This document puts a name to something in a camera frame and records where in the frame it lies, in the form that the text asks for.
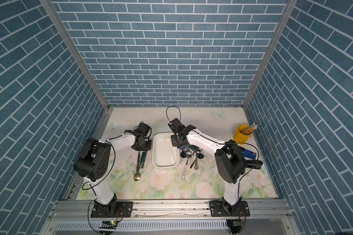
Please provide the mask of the white plastic spoon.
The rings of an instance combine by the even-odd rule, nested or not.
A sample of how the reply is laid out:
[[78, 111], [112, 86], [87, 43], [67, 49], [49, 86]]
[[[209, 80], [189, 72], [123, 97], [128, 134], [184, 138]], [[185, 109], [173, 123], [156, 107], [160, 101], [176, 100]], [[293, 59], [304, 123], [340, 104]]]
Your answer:
[[171, 139], [170, 139], [170, 138], [166, 138], [166, 139], [165, 139], [165, 144], [167, 145], [168, 150], [169, 150], [169, 154], [170, 154], [170, 158], [171, 158], [171, 163], [174, 164], [175, 161], [174, 161], [174, 155], [173, 155], [173, 152], [172, 152], [172, 149], [171, 149], [171, 146], [172, 146]]

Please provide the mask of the white plastic storage box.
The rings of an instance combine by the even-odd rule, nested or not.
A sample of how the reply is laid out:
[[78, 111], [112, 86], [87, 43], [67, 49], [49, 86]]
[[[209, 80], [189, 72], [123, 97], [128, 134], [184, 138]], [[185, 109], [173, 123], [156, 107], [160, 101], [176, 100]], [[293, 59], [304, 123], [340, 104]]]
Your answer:
[[171, 163], [171, 158], [167, 145], [165, 144], [165, 139], [170, 138], [173, 135], [172, 132], [159, 133], [154, 136], [153, 146], [152, 146], [152, 163], [158, 169], [173, 168], [179, 164], [179, 150], [177, 147], [171, 146], [174, 161]]

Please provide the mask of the silver spoon green marbled handle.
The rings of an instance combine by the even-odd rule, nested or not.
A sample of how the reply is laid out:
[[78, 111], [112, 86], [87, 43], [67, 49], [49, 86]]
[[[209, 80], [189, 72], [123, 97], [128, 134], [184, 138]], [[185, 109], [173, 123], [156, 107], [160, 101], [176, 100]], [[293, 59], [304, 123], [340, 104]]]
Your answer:
[[136, 173], [139, 172], [141, 166], [141, 151], [138, 151], [137, 165], [136, 165]]

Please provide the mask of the gold spoon dark green handle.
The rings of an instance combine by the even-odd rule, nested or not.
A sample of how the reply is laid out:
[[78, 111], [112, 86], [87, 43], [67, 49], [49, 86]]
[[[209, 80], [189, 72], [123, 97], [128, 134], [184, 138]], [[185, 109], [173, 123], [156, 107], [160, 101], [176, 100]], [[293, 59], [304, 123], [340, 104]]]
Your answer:
[[[142, 165], [143, 165], [143, 163], [144, 163], [144, 161], [145, 161], [146, 156], [147, 156], [147, 151], [141, 152], [141, 166], [140, 166], [140, 168], [142, 167]], [[139, 181], [140, 179], [141, 179], [141, 174], [140, 174], [140, 169], [139, 169], [139, 172], [138, 172], [138, 173], [135, 172], [135, 174], [134, 174], [134, 176], [133, 176], [133, 180], [134, 180], [134, 181]]]

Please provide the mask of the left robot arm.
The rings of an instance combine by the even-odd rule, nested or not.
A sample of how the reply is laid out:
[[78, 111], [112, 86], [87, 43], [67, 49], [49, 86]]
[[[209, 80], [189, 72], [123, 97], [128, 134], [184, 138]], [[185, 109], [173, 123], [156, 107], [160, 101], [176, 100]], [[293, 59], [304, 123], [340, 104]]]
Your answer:
[[117, 196], [106, 179], [112, 171], [108, 168], [110, 152], [116, 153], [116, 150], [129, 146], [135, 151], [149, 151], [152, 147], [152, 140], [141, 134], [123, 134], [107, 140], [90, 138], [81, 149], [74, 163], [74, 169], [79, 176], [84, 178], [85, 183], [81, 189], [83, 191], [92, 190], [95, 195], [91, 213], [93, 218], [130, 217], [131, 212], [124, 212], [124, 209], [132, 209], [133, 204], [118, 203]]

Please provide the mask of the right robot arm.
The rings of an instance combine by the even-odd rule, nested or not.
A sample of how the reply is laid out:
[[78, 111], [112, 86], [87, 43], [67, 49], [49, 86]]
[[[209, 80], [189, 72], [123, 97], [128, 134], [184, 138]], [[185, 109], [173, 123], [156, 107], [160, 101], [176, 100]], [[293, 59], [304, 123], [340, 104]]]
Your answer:
[[211, 201], [211, 216], [219, 217], [225, 214], [233, 217], [250, 216], [248, 204], [242, 200], [239, 192], [240, 182], [246, 174], [246, 169], [260, 169], [263, 162], [260, 160], [247, 160], [242, 154], [240, 146], [234, 141], [216, 140], [195, 126], [183, 124], [175, 126], [168, 124], [172, 132], [172, 145], [185, 147], [194, 145], [215, 157], [218, 173], [225, 181], [225, 191], [222, 200]]

